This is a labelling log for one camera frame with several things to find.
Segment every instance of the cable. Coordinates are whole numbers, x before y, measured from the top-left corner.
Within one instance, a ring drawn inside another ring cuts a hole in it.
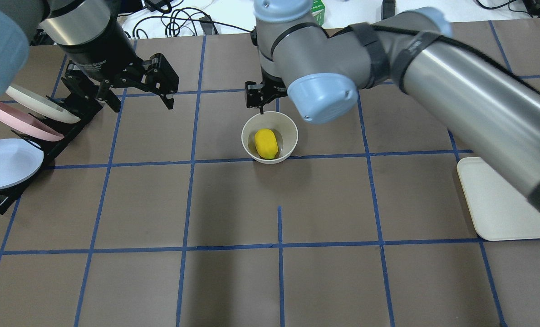
[[[166,10],[159,8],[156,4],[152,3],[150,0],[145,1],[145,5],[150,6],[151,8],[155,9],[156,11],[160,13],[170,13],[171,10],[173,10],[173,7],[171,6],[171,2],[167,0],[165,0],[165,6],[167,6]]]
[[[135,31],[137,30],[137,27],[139,26],[139,24],[141,24],[142,22],[148,20],[148,19],[151,19],[151,18],[162,18],[162,16],[150,16],[150,17],[145,17],[143,18],[142,20],[138,21],[137,24],[135,24],[135,26],[133,27],[133,35],[135,35]],[[188,21],[197,21],[199,22],[199,20],[197,19],[185,19],[185,18],[177,18],[179,20],[188,20]],[[210,23],[212,24],[219,24],[219,25],[224,25],[224,26],[228,26],[228,27],[233,27],[234,29],[239,29],[241,31],[244,31],[244,32],[248,32],[250,33],[251,31],[247,30],[247,29],[243,29],[239,26],[236,26],[236,25],[231,25],[231,24],[226,24],[226,23],[221,23],[219,21],[210,21]]]
[[[119,14],[117,15],[117,17],[127,17],[127,16],[131,16],[131,15],[133,15],[134,13],[140,12],[141,10],[146,9],[146,8],[147,8],[147,7],[143,7],[143,8],[141,8],[140,10],[137,10],[136,12],[119,13]]]
[[[514,10],[514,9],[510,8],[510,4],[508,4],[508,10],[510,10],[511,12],[523,12],[523,13],[525,13],[526,15],[529,15],[530,17],[534,17],[534,16],[533,16],[531,13],[529,13],[529,12],[525,12],[525,11],[523,11],[523,10]]]
[[[516,1],[517,1],[517,0],[510,0],[510,1],[506,2],[505,4],[501,4],[501,5],[496,6],[496,7],[488,7],[488,6],[485,6],[485,5],[483,5],[483,4],[480,2],[480,0],[476,0],[476,3],[478,4],[478,6],[484,8],[484,9],[494,10],[494,9],[500,9],[500,8],[502,8],[502,7],[508,6],[508,5],[510,5],[512,2],[516,2]]]
[[[185,10],[185,9],[192,9],[192,10],[197,11],[198,13],[202,13],[202,14],[204,15],[204,17],[207,17],[208,19],[210,19],[209,22],[212,21],[211,16],[208,15],[208,14],[207,14],[206,12],[204,12],[203,10],[199,9],[199,8],[189,8],[189,7],[187,7],[187,8],[183,8],[182,10]],[[219,34],[220,32],[218,32],[218,29],[216,29],[216,25],[213,25],[213,26],[214,26],[214,32],[215,32],[216,34]]]
[[[139,31],[143,32],[145,34],[145,37],[149,39],[149,35],[147,35],[147,32],[142,29],[137,29],[137,39],[141,39],[141,37],[139,36]]]

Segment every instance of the white bowl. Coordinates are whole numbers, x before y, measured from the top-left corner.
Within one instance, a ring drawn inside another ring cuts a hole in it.
[[[278,157],[263,159],[256,151],[254,135],[260,129],[270,129],[278,142]],[[272,165],[282,162],[292,154],[299,142],[299,129],[290,117],[275,111],[266,111],[250,118],[241,130],[241,145],[248,155],[263,164]]]

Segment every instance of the black cable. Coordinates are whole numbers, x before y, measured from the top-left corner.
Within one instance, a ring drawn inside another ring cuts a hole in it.
[[[485,6],[485,5],[483,5],[483,4],[480,2],[480,0],[476,0],[476,3],[478,4],[478,6],[484,8],[484,9],[494,10],[494,9],[499,9],[499,8],[508,6],[508,5],[510,5],[512,2],[516,2],[516,1],[517,1],[517,0],[510,0],[510,1],[506,2],[505,4],[501,4],[501,5],[496,6],[496,7],[488,7],[488,6]]]
[[[161,16],[150,16],[150,17],[145,17],[143,18],[142,20],[138,21],[137,24],[135,24],[135,27],[133,27],[133,35],[135,34],[135,30],[137,29],[137,27],[139,26],[139,24],[141,24],[142,22],[148,20],[148,19],[151,19],[151,18],[162,18]],[[191,21],[197,21],[199,22],[200,20],[198,19],[185,19],[185,18],[178,18],[179,20],[191,20]],[[210,23],[212,24],[219,24],[219,25],[224,25],[224,26],[228,26],[228,27],[233,27],[234,29],[239,29],[241,31],[244,31],[244,32],[248,32],[250,33],[251,31],[247,30],[247,29],[243,29],[239,26],[236,26],[236,25],[231,25],[231,24],[226,24],[226,23],[221,23],[219,21],[210,21]]]
[[[150,6],[151,8],[155,9],[156,11],[158,11],[160,13],[170,13],[171,10],[173,10],[173,7],[171,6],[171,2],[169,2],[167,0],[165,1],[165,6],[167,6],[166,10],[163,10],[163,9],[159,8],[156,4],[152,3],[151,0],[145,1],[145,4]]]
[[[139,31],[143,32],[145,34],[145,37],[149,39],[149,35],[147,35],[147,32],[142,29],[137,29],[137,39],[141,39],[141,37],[139,36]]]
[[[201,20],[199,20],[199,19],[183,19],[183,18],[179,18],[179,19],[181,19],[181,20],[201,21]],[[212,20],[212,21],[209,21],[208,23],[219,24],[219,25],[224,25],[224,26],[228,26],[228,27],[233,27],[234,29],[239,29],[240,31],[244,31],[244,32],[248,32],[248,33],[251,32],[251,30],[243,29],[243,28],[241,28],[241,27],[239,27],[239,26],[236,26],[236,25],[231,25],[231,24],[226,24],[226,23],[220,23],[219,21],[214,21],[214,20]]]
[[[183,8],[183,9],[192,9],[192,10],[197,11],[198,13],[202,13],[202,14],[204,15],[204,17],[207,17],[208,19],[210,19],[210,21],[206,21],[206,23],[211,23],[211,22],[212,22],[211,16],[208,15],[208,14],[207,14],[206,12],[204,12],[203,10],[199,9],[199,8],[189,8],[189,7],[187,7],[187,8]],[[215,32],[216,34],[219,34],[220,32],[218,32],[218,29],[216,29],[216,25],[214,25],[214,24],[212,24],[212,25],[214,26],[214,32]]]
[[[510,4],[508,4],[508,10],[510,10],[511,12],[523,12],[526,15],[529,15],[530,17],[533,17],[533,15],[531,13],[529,13],[529,12],[525,12],[523,10],[514,10],[514,9],[510,8]]]
[[[187,13],[187,11],[185,11],[186,9],[191,9],[189,7],[185,7],[185,8],[181,8],[181,9],[177,9],[177,12],[175,13],[175,17],[173,17],[173,15],[171,15],[172,17],[172,20],[173,21],[176,21],[178,18],[177,18],[177,15],[179,15],[180,12],[183,12],[187,15],[187,18],[191,19],[192,15],[190,15],[189,13]],[[197,35],[197,27],[196,27],[196,24],[194,21],[191,21],[191,24],[193,26],[193,31],[195,31],[195,35]]]
[[[126,16],[131,16],[131,15],[133,15],[133,14],[134,14],[134,13],[136,13],[136,12],[130,12],[130,13],[119,13],[119,14],[117,15],[117,17],[126,17]]]

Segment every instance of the white plate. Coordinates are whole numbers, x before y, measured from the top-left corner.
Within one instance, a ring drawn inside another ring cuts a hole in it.
[[[20,184],[42,165],[44,153],[23,139],[0,139],[0,189]]]
[[[457,174],[478,235],[489,241],[540,238],[540,213],[485,161],[464,158]]]
[[[19,104],[48,118],[58,120],[59,122],[74,124],[81,120],[79,117],[71,114],[68,110],[46,99],[45,97],[37,95],[29,89],[25,89],[16,84],[10,85],[10,87],[8,87],[6,90],[6,94],[12,99],[18,101]]]

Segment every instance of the white tray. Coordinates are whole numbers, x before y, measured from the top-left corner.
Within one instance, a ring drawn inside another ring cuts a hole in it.
[[[485,161],[464,158],[457,174],[478,235],[489,241],[540,238],[540,213]]]

